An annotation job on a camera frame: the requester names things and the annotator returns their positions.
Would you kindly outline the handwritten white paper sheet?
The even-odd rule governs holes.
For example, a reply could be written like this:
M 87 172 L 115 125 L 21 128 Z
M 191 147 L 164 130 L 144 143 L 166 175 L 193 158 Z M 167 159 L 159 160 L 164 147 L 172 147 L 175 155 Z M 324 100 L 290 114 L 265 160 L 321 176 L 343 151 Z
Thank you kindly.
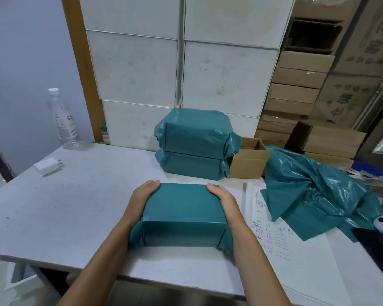
M 272 222 L 265 194 L 265 189 L 247 183 L 244 218 L 281 285 L 326 306 L 350 306 L 326 235 L 302 241 L 282 218 Z

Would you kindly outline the clear plastic water bottle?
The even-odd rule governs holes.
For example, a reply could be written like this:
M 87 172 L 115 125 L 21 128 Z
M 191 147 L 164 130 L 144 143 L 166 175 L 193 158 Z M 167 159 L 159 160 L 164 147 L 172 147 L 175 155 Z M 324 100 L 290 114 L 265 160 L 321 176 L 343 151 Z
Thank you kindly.
M 58 88 L 49 88 L 48 92 L 51 97 L 48 102 L 49 109 L 62 147 L 69 150 L 78 149 L 80 142 L 77 138 L 77 126 L 70 112 L 68 102 L 64 97 L 60 96 Z

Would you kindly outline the person's right hand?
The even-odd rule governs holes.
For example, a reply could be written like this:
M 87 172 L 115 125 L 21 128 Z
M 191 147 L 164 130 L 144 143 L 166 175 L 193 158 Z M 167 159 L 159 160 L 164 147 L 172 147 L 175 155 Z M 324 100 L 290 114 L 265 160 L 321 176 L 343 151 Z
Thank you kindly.
M 242 232 L 247 229 L 247 224 L 242 216 L 235 197 L 227 190 L 227 198 L 219 198 L 225 213 L 227 224 L 232 233 Z

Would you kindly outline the wooden door frame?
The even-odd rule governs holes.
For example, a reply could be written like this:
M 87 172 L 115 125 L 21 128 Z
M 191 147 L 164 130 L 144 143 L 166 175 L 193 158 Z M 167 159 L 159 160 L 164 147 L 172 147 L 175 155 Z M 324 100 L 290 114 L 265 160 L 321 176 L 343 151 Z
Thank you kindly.
M 95 141 L 103 142 L 101 126 L 105 123 L 102 100 L 99 98 L 80 0 L 61 0 L 71 38 L 78 73 Z

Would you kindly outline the brown cardboard box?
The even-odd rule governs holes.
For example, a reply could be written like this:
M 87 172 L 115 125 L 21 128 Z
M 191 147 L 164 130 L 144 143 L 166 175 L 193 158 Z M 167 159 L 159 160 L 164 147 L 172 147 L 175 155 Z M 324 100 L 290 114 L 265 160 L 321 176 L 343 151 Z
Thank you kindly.
M 298 121 L 285 148 L 353 159 L 366 133 L 319 121 Z

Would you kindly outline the small open cardboard box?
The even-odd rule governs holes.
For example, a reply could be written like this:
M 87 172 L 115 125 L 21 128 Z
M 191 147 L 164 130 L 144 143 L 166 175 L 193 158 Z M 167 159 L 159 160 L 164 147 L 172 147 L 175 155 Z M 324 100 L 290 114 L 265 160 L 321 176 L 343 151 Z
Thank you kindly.
M 228 159 L 228 179 L 260 179 L 272 154 L 259 138 L 243 138 L 240 150 Z

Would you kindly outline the metal window frame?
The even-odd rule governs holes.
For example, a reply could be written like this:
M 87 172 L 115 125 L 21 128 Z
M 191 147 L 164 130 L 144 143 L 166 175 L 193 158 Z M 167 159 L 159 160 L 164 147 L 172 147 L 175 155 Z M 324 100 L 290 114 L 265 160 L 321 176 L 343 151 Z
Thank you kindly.
M 383 169 L 383 83 L 353 128 L 366 133 L 354 159 Z

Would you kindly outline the person's left forearm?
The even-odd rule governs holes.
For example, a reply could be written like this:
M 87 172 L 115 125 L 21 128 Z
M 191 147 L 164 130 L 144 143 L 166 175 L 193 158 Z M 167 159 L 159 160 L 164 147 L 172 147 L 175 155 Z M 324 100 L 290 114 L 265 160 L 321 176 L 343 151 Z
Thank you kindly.
M 130 232 L 140 218 L 141 214 L 123 215 L 57 306 L 107 306 L 117 273 L 123 267 Z

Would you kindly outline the pile of green plastic bags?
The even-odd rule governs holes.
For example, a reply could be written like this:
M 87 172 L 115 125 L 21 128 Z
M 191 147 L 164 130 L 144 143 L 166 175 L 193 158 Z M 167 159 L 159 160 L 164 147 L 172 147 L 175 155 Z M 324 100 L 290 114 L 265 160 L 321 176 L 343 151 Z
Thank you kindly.
M 374 230 L 383 215 L 377 195 L 328 164 L 276 146 L 265 166 L 266 201 L 271 221 L 282 218 L 302 241 L 338 228 L 357 242 L 353 228 Z

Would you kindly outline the open dark-lined cardboard box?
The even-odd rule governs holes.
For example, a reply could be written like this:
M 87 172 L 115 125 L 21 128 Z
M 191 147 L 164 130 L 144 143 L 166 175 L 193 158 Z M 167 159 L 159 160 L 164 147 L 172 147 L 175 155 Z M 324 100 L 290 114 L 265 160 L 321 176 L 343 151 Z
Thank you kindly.
M 283 50 L 332 55 L 343 25 L 339 21 L 294 18 L 285 37 Z

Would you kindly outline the stack of flat cardboard boxes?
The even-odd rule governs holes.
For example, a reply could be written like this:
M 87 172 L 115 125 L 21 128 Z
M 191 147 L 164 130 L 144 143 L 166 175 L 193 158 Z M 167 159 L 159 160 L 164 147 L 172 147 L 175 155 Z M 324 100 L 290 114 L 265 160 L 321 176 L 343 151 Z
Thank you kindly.
M 334 55 L 282 50 L 255 138 L 284 148 L 301 117 L 311 114 Z

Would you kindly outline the green parcel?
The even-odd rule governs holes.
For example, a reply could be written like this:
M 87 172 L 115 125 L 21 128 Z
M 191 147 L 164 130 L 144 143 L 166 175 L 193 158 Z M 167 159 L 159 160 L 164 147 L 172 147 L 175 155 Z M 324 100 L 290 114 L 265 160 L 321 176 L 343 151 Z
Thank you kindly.
M 213 159 L 159 149 L 155 158 L 164 172 L 207 180 L 222 180 L 230 175 L 226 159 Z
M 217 110 L 173 108 L 154 129 L 167 152 L 225 160 L 239 153 L 242 137 L 229 117 Z
M 233 253 L 220 199 L 203 184 L 161 183 L 133 227 L 129 247 L 210 247 Z

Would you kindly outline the large printed cardboard carton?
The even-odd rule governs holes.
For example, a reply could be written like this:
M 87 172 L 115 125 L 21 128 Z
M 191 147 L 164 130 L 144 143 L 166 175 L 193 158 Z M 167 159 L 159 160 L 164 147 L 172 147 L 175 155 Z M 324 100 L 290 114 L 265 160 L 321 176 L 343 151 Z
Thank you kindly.
M 330 72 L 307 120 L 352 128 L 382 83 L 383 76 Z
M 383 77 L 383 0 L 362 0 L 331 71 Z

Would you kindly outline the person's left hand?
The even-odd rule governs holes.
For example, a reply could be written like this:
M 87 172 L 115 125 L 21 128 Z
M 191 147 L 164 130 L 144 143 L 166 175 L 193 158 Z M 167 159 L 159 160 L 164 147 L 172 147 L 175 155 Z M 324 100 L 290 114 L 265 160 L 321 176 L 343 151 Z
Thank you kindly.
M 122 221 L 131 227 L 140 221 L 148 198 L 149 196 L 142 196 L 140 194 L 140 186 L 136 188 L 125 209 Z

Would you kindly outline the blue and white packets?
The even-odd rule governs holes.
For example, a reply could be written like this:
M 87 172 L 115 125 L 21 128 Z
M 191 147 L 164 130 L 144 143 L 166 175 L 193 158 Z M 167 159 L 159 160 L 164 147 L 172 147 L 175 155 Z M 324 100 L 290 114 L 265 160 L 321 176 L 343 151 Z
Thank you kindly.
M 347 172 L 353 175 L 365 176 L 373 179 L 383 177 L 383 169 L 379 169 L 373 164 L 362 161 L 354 161 Z

